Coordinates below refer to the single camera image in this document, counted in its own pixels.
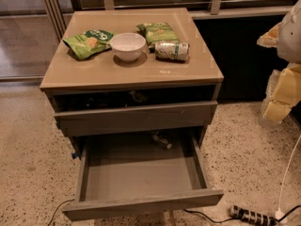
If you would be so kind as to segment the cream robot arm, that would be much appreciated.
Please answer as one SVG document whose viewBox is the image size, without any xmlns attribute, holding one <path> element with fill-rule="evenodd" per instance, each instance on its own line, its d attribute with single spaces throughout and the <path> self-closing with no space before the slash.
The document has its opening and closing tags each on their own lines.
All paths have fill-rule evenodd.
<svg viewBox="0 0 301 226">
<path fill-rule="evenodd" d="M 260 36 L 257 44 L 276 48 L 277 56 L 288 62 L 284 70 L 270 75 L 261 108 L 263 119 L 281 123 L 301 101 L 301 0 L 280 23 Z"/>
</svg>

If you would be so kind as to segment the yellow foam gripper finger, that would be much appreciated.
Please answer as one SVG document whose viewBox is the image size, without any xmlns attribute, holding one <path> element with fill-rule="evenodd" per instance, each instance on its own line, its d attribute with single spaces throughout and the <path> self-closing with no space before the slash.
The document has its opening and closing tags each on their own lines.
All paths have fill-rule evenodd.
<svg viewBox="0 0 301 226">
<path fill-rule="evenodd" d="M 265 94 L 262 117 L 282 122 L 301 101 L 301 64 L 289 63 L 282 71 L 273 70 Z"/>
<path fill-rule="evenodd" d="M 257 44 L 265 48 L 276 48 L 280 24 L 274 25 L 270 30 L 257 39 Z"/>
</svg>

